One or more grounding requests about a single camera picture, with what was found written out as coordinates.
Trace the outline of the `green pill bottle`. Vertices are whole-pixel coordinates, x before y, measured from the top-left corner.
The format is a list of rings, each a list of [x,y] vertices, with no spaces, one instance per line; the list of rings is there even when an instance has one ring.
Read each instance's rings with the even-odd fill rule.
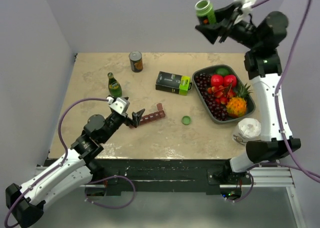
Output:
[[[201,25],[212,25],[217,22],[214,7],[210,0],[199,0],[194,8]]]

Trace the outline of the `red weekly pill organizer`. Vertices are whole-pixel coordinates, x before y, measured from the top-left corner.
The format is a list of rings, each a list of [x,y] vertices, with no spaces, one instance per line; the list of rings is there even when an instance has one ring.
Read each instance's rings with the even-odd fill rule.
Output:
[[[163,109],[162,103],[158,103],[156,105],[156,108],[157,108],[156,112],[149,113],[149,114],[143,115],[141,117],[140,122],[139,122],[139,126],[142,126],[142,125],[145,125],[145,124],[148,124],[151,122],[155,122],[155,121],[164,119],[166,117],[166,113]]]

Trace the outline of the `green bottle cap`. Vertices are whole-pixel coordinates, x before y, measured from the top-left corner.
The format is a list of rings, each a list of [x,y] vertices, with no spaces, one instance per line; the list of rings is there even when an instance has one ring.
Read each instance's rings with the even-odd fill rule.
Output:
[[[183,125],[186,125],[186,126],[190,125],[191,122],[192,122],[192,119],[191,119],[191,117],[188,116],[188,115],[183,116],[182,119],[181,119],[181,123],[182,123]]]

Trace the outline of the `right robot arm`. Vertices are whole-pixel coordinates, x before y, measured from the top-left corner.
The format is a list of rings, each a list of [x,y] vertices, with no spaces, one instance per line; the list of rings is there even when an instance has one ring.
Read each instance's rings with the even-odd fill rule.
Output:
[[[245,152],[231,158],[223,171],[223,180],[235,184],[242,172],[255,164],[284,158],[301,147],[287,122],[281,82],[285,76],[277,47],[287,36],[288,18],[280,11],[272,11],[254,26],[244,20],[239,2],[215,11],[216,23],[198,24],[195,29],[211,43],[222,43],[226,38],[249,48],[244,56],[244,67],[257,96],[261,114],[260,139],[249,141]]]

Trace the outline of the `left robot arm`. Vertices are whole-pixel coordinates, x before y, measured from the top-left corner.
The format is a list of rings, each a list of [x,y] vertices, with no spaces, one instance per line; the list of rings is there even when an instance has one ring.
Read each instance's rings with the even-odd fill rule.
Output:
[[[99,184],[104,178],[104,172],[95,157],[103,150],[102,144],[123,124],[137,127],[144,112],[143,109],[133,112],[132,117],[114,110],[107,118],[100,114],[92,115],[81,135],[61,158],[29,181],[21,185],[9,185],[5,190],[6,206],[17,225],[22,228],[34,225],[43,216],[45,205],[49,203],[48,195],[53,193],[52,189],[77,169],[86,167],[88,170],[84,178],[92,184]]]

